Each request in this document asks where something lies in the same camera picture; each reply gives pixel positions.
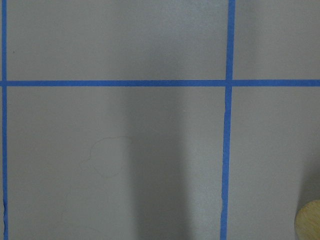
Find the wooden bamboo cup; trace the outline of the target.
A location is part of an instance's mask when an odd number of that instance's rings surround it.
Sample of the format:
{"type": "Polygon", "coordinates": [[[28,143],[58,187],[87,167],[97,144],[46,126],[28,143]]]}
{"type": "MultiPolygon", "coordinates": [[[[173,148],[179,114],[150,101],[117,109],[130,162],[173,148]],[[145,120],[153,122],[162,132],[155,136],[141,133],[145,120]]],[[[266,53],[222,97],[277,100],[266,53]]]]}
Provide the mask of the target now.
{"type": "Polygon", "coordinates": [[[305,204],[296,214],[294,229],[299,240],[320,239],[320,200],[305,204]]]}

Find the brown paper table cover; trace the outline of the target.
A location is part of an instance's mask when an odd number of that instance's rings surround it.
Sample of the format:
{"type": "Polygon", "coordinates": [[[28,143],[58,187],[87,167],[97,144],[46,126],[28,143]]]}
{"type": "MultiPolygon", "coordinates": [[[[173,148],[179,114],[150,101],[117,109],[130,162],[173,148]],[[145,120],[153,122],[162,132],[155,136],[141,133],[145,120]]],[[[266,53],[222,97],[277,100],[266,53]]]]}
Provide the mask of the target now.
{"type": "Polygon", "coordinates": [[[294,240],[320,196],[317,0],[3,0],[6,240],[294,240]]]}

